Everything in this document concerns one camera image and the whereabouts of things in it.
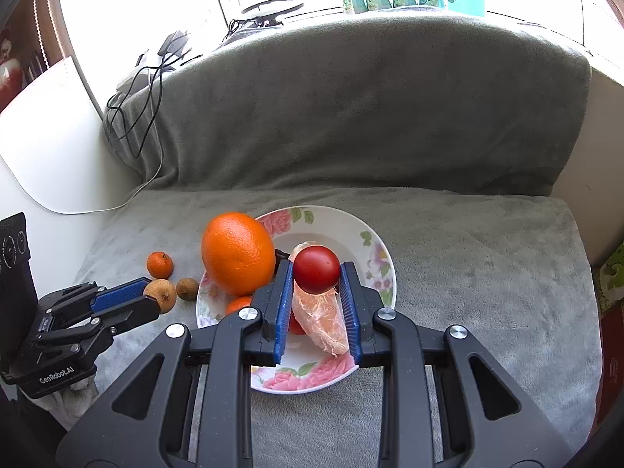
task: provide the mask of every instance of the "red tomato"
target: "red tomato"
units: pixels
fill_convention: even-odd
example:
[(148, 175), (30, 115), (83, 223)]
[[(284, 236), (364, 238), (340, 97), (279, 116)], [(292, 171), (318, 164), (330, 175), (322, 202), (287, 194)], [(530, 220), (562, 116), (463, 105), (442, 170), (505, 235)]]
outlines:
[(324, 246), (309, 246), (294, 258), (292, 275), (301, 290), (319, 295), (327, 292), (340, 277), (340, 262), (334, 252)]
[(288, 324), (288, 332), (296, 334), (297, 336), (303, 336), (306, 331), (303, 330), (297, 319), (294, 317), (293, 312), (290, 312), (290, 323)]

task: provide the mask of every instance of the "plate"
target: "plate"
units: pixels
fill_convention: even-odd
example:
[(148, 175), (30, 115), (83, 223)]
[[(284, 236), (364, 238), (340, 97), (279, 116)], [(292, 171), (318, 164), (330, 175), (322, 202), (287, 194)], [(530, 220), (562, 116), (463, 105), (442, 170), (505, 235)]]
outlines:
[[(305, 241), (330, 248), (341, 262), (352, 261), (364, 286), (377, 289), (386, 306), (396, 302), (396, 273), (388, 248), (366, 223), (356, 216), (325, 206), (292, 206), (257, 218), (271, 234), (276, 248), (287, 253)], [(214, 325), (223, 318), (233, 299), (206, 276), (197, 296), (197, 326)], [(328, 387), (358, 367), (350, 353), (334, 357), (312, 343), (308, 336), (288, 333), (282, 364), (252, 366), (252, 389), (271, 394), (304, 394)]]

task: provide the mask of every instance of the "camera lens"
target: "camera lens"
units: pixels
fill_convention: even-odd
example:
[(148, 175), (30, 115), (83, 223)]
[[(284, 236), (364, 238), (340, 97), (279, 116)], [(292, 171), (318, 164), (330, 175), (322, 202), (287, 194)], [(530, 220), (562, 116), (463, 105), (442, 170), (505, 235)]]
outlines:
[(18, 259), (15, 250), (15, 242), (11, 236), (4, 238), (4, 242), (2, 243), (2, 259), (4, 259), (4, 263), (8, 268), (13, 267)]
[(26, 234), (22, 231), (19, 231), (18, 234), (18, 250), (21, 254), (24, 254), (24, 251), (26, 251)]

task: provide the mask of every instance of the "gray blanket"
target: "gray blanket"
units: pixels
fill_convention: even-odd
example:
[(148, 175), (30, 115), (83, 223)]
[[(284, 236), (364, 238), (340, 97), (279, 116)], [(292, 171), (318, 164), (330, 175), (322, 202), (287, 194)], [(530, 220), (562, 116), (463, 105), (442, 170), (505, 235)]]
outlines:
[[(238, 40), (164, 80), (157, 184), (549, 195), (580, 130), (591, 69), (541, 33), (408, 10)], [(128, 126), (146, 97), (124, 103)], [(106, 126), (146, 180), (160, 164), (155, 134), (138, 160), (129, 146), (138, 150), (151, 117), (127, 140), (115, 137), (119, 115)]]
[[(110, 217), (77, 281), (113, 286), (171, 254), (172, 280), (202, 275), (205, 224), (293, 204), (338, 207), (382, 237), (397, 272), (396, 308), (420, 325), (466, 325), (573, 449), (594, 420), (601, 355), (597, 307), (572, 215), (551, 198), (464, 196), (412, 188), (148, 191)], [(104, 390), (167, 325), (195, 326), (194, 304), (117, 336), (97, 360)], [(376, 465), (381, 376), (358, 370), (312, 394), (252, 393), (258, 468)]]

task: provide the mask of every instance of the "silver screw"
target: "silver screw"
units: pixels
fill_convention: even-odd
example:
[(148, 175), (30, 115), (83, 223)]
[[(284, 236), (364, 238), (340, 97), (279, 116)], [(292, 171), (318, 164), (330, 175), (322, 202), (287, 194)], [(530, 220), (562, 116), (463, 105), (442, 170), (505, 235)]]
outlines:
[(243, 308), (238, 312), (238, 316), (243, 320), (253, 320), (258, 316), (258, 310), (255, 308)]
[(396, 312), (392, 308), (379, 308), (377, 310), (377, 316), (382, 320), (394, 320), (396, 318)]
[(171, 324), (165, 334), (169, 337), (180, 337), (184, 334), (184, 326), (182, 324)]
[(448, 329), (448, 333), (454, 338), (464, 339), (468, 336), (468, 330), (464, 326), (451, 326)]

